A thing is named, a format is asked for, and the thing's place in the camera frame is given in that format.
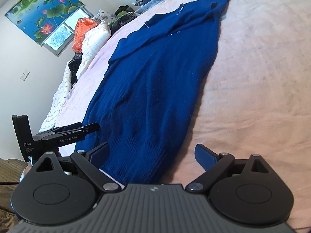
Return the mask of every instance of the orange plastic bag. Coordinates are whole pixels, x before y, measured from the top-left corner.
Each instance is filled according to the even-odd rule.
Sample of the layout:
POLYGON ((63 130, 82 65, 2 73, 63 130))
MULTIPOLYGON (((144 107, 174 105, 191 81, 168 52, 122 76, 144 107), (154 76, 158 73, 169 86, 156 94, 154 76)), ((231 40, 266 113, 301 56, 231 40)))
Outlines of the orange plastic bag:
POLYGON ((82 41, 84 40, 84 35, 90 29, 98 26, 99 23, 95 22, 90 18, 80 18, 76 24, 75 37, 73 41, 73 51, 81 53, 82 52, 82 41))

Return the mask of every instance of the white pillow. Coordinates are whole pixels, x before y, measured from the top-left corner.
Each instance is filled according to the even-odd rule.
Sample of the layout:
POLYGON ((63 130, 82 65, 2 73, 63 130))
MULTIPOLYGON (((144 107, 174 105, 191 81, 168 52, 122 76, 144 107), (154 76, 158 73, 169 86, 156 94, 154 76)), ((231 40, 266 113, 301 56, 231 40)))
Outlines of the white pillow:
POLYGON ((111 31, 107 22, 102 22, 99 26, 85 33, 85 38, 82 42, 82 61, 77 71, 78 80, 88 69, 92 60, 108 41, 110 36, 111 31))
POLYGON ((93 61, 93 59, 90 60, 84 60, 82 55, 82 61, 81 64, 79 66, 79 69, 77 71, 77 79, 79 80, 81 78, 81 76, 85 73, 85 71, 89 68, 91 62, 93 61))

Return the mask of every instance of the light switch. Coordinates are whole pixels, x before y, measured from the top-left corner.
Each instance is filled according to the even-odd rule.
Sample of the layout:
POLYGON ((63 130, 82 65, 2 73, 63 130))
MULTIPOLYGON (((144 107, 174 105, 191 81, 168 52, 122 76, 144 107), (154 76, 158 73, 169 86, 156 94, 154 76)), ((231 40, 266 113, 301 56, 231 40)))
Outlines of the light switch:
POLYGON ((21 80, 22 80, 22 81, 25 81, 25 80, 26 80, 26 78, 27 78, 27 76, 26 76, 26 75, 24 75, 24 74, 22 74, 22 75, 21 75, 21 80))
POLYGON ((30 74, 30 72, 27 69, 25 69, 23 74, 21 75, 21 80, 25 81, 29 74, 30 74))

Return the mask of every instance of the black cable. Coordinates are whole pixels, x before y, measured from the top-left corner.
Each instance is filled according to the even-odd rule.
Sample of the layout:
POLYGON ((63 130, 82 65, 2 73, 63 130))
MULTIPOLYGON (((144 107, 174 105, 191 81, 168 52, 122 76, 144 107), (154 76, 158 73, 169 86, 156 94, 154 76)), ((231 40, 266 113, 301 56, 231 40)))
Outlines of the black cable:
POLYGON ((0 185, 18 185, 20 182, 0 182, 0 185))

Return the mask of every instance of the ribbed cuff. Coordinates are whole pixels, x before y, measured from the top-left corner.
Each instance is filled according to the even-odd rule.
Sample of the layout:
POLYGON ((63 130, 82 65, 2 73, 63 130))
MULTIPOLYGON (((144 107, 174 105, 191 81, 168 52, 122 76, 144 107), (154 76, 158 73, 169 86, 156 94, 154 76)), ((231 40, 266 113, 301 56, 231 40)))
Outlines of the ribbed cuff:
POLYGON ((155 183, 169 167, 165 165, 166 151, 152 143, 117 136, 106 140, 110 156, 101 170, 122 184, 155 183))

